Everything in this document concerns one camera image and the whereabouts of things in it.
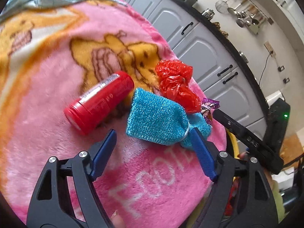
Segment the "purple snack wrapper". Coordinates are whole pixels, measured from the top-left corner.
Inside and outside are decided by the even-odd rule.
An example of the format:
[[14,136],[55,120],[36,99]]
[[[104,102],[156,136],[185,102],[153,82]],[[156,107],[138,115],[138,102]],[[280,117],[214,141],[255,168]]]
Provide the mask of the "purple snack wrapper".
[[212,111],[219,108],[220,108],[219,101],[209,98],[203,98],[201,103],[201,114],[207,124],[210,125],[213,120]]

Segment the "blue knitted scrub cloth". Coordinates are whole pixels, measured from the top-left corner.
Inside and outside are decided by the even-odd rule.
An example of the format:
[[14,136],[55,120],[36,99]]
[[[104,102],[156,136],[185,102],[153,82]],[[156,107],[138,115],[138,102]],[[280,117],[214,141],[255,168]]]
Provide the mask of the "blue knitted scrub cloth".
[[211,134],[211,126],[200,113],[188,115],[172,100],[141,88],[134,91],[126,126],[128,136],[165,146],[178,143],[192,150],[193,128],[198,128],[205,139]]

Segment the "red cylindrical can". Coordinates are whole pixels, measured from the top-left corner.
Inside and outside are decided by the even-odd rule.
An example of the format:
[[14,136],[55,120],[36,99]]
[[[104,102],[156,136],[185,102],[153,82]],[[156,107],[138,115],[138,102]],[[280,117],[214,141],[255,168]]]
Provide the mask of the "red cylindrical can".
[[79,96],[65,109],[70,124],[82,135],[88,135],[134,89],[133,79],[123,71],[113,73]]

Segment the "white electric kettle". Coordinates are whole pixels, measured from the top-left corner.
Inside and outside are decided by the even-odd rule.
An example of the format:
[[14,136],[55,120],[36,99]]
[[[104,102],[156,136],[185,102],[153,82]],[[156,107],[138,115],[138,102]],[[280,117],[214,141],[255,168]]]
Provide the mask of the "white electric kettle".
[[274,93],[272,93],[271,95],[268,95],[266,97],[266,102],[268,104],[268,106],[270,107],[271,105],[273,105],[278,99],[282,99],[283,101],[285,101],[285,97],[283,95],[283,93],[278,90],[278,91],[275,91]]

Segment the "white cabinet door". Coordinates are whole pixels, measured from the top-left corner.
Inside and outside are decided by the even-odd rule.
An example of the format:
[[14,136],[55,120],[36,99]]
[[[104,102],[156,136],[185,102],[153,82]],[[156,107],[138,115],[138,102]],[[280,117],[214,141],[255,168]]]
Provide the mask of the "white cabinet door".
[[171,0],[162,0],[148,20],[171,49],[198,24],[194,17]]
[[251,125],[264,115],[249,82],[239,67],[204,91],[217,100],[220,109],[243,126]]
[[197,24],[173,49],[177,58],[193,67],[192,77],[204,91],[237,67],[236,61],[203,24]]

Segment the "red crumpled plastic bag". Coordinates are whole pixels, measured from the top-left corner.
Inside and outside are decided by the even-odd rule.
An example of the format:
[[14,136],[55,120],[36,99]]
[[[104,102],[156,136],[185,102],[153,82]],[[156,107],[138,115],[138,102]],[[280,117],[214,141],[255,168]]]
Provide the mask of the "red crumpled plastic bag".
[[199,113],[200,98],[190,90],[193,68],[179,60],[161,60],[155,67],[161,95],[180,104],[187,114]]

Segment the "steel bowl on counter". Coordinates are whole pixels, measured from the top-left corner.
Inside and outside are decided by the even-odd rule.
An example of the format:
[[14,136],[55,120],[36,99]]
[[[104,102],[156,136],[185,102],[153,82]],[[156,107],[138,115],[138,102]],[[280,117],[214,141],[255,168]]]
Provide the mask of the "steel bowl on counter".
[[245,54],[242,52],[242,51],[239,51],[239,56],[243,59],[243,61],[248,64],[249,61],[248,59],[246,58]]

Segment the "pink cartoon fleece blanket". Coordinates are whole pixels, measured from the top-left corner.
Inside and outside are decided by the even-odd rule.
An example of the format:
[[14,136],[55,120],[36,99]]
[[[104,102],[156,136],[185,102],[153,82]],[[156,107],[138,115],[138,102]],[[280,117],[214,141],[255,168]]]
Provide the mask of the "pink cartoon fleece blanket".
[[[88,0],[24,10],[1,23],[1,193],[13,211],[1,227],[30,226],[52,212],[77,224],[98,219],[80,202],[92,182],[107,215],[127,227],[182,227],[211,182],[192,150],[126,134],[137,88],[161,96],[155,72],[161,60],[178,60],[155,28],[130,6]],[[135,84],[129,95],[88,135],[70,124],[64,109],[118,71]],[[226,147],[223,126],[208,136]],[[90,147],[115,130],[117,143],[103,174],[90,179]]]

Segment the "hanging steel ladle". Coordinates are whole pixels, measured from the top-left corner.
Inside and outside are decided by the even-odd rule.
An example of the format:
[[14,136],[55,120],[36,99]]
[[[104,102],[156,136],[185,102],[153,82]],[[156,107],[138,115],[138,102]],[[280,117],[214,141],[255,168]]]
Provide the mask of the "hanging steel ladle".
[[243,28],[244,26],[249,27],[257,12],[258,12],[257,9],[237,12],[237,19],[235,21],[236,24],[240,28]]

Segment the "ginger pile on counter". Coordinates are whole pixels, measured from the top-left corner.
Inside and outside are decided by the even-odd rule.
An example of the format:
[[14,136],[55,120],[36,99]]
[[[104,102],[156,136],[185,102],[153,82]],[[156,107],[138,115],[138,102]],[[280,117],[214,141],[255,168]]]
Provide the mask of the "ginger pile on counter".
[[217,28],[217,30],[218,30],[226,39],[228,38],[229,34],[221,29],[221,25],[220,25],[219,22],[213,22],[212,25],[215,26],[215,27]]

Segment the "steel teapot on counter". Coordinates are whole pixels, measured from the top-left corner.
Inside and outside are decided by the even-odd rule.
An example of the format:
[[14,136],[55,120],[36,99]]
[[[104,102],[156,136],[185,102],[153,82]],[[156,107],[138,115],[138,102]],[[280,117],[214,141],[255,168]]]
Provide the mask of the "steel teapot on counter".
[[211,21],[215,15],[214,11],[210,8],[204,10],[201,14],[202,16],[204,16],[207,20]]

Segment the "hanging strainer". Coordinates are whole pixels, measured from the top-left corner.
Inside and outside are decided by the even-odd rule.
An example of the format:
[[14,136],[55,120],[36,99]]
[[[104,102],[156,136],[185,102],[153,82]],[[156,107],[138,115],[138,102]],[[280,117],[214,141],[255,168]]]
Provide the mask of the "hanging strainer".
[[219,12],[219,13],[222,13],[222,14],[228,14],[228,2],[230,0],[226,0],[226,1],[223,1],[223,0],[219,0],[215,3],[215,8],[216,10]]

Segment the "dark pot on counter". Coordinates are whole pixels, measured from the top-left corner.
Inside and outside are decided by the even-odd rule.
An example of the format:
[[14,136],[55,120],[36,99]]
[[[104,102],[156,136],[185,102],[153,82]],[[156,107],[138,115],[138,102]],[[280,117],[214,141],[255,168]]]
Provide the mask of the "dark pot on counter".
[[198,0],[183,0],[185,4],[187,4],[188,6],[193,7]]

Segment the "black countertop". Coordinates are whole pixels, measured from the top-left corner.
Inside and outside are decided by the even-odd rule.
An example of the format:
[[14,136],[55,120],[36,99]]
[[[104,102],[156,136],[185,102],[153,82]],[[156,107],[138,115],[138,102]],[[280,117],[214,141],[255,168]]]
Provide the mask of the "black countertop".
[[244,73],[247,81],[249,82],[256,99],[259,103],[259,106],[263,112],[264,116],[267,116],[268,114],[268,104],[266,102],[266,99],[257,83],[255,80],[255,77],[253,73],[251,72],[249,66],[243,60],[243,58],[240,56],[239,52],[237,49],[233,46],[233,44],[226,39],[221,32],[217,29],[216,26],[214,26],[209,20],[207,20],[199,11],[197,11],[195,8],[187,5],[184,1],[182,0],[171,0],[173,1],[176,5],[181,7],[185,12],[187,12],[189,15],[194,17],[197,21],[202,23],[213,35],[223,44],[223,46],[226,48],[228,53],[231,54],[232,58],[235,60],[235,62],[238,64],[242,72]]

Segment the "white wall power outlet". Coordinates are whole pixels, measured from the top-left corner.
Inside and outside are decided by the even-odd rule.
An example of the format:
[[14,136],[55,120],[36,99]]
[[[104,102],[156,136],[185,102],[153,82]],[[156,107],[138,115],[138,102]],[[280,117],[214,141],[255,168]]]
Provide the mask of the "white wall power outlet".
[[276,53],[275,53],[273,47],[271,46],[271,44],[268,41],[266,41],[264,43],[264,46],[267,49],[267,51],[269,52],[269,54],[270,54],[271,57],[275,57],[276,56]]

